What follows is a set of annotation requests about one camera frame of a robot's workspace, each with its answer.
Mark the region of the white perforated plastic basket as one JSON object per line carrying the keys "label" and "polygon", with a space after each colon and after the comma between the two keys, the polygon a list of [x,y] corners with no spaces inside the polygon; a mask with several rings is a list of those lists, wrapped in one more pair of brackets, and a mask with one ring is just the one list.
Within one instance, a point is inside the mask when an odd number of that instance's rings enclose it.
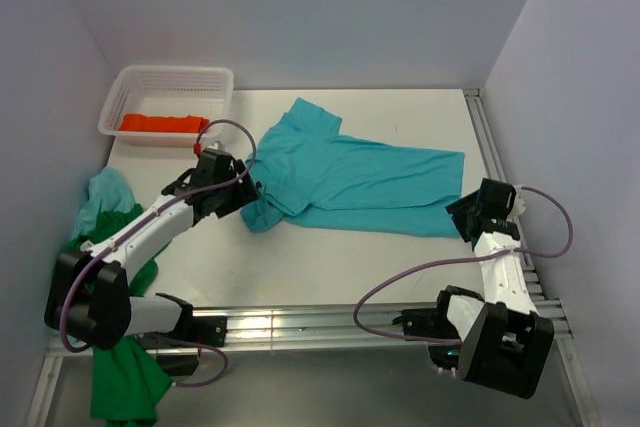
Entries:
{"label": "white perforated plastic basket", "polygon": [[121,125],[127,114],[228,118],[233,90],[234,74],[227,68],[129,66],[120,71],[106,97],[98,130],[131,145],[191,148],[194,133],[123,131]]}

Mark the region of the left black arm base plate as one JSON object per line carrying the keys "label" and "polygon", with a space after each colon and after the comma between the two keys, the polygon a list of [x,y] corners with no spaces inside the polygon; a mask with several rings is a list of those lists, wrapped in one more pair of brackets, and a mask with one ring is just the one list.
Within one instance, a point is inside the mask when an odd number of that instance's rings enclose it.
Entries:
{"label": "left black arm base plate", "polygon": [[[161,354],[159,365],[163,372],[170,375],[176,387],[195,388],[210,385],[220,380],[229,366],[228,356],[221,350],[224,346],[228,318],[223,315],[194,316],[183,314],[175,328],[170,332],[150,331],[138,333],[141,347],[145,350],[162,350],[169,348],[194,348],[195,360],[186,363],[175,360],[175,354]],[[177,381],[177,377],[193,375],[202,364],[203,351],[217,354],[222,365],[219,371],[206,380],[197,382]]]}

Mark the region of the teal t-shirt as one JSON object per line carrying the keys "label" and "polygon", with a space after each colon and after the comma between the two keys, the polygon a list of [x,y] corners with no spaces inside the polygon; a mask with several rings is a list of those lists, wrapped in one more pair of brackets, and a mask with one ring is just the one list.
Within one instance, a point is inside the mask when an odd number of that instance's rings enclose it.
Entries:
{"label": "teal t-shirt", "polygon": [[458,235],[446,212],[462,193],[461,152],[392,146],[340,132],[340,117],[297,99],[261,138],[251,176],[260,197],[241,211],[249,231],[303,227]]}

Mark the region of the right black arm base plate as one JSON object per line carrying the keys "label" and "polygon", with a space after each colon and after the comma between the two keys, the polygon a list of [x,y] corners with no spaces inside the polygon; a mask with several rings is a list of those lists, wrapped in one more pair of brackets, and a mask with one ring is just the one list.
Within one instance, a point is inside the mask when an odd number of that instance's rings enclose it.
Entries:
{"label": "right black arm base plate", "polygon": [[457,338],[453,327],[437,308],[418,308],[402,310],[392,321],[400,326],[405,336],[428,338],[432,342]]}

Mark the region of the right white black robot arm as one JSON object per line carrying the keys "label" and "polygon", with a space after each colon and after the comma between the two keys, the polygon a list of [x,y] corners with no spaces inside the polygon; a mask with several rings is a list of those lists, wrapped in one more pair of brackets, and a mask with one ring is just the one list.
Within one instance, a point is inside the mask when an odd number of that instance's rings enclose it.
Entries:
{"label": "right white black robot arm", "polygon": [[479,263],[483,292],[449,286],[433,312],[435,330],[458,334],[456,370],[463,380],[529,399],[539,383],[555,330],[531,300],[513,218],[524,205],[516,188],[483,179],[479,189],[446,207]]}

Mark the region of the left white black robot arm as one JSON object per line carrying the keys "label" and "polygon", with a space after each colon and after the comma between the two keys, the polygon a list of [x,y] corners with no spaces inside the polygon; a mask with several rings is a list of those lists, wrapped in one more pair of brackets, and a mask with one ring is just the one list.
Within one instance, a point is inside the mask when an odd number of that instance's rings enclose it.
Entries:
{"label": "left white black robot arm", "polygon": [[106,240],[67,249],[56,260],[44,312],[62,339],[101,350],[122,338],[158,334],[183,346],[195,334],[194,307],[169,294],[138,297],[134,277],[177,236],[213,215],[223,218],[255,202],[249,166],[208,147],[195,167],[167,185],[141,215]]}

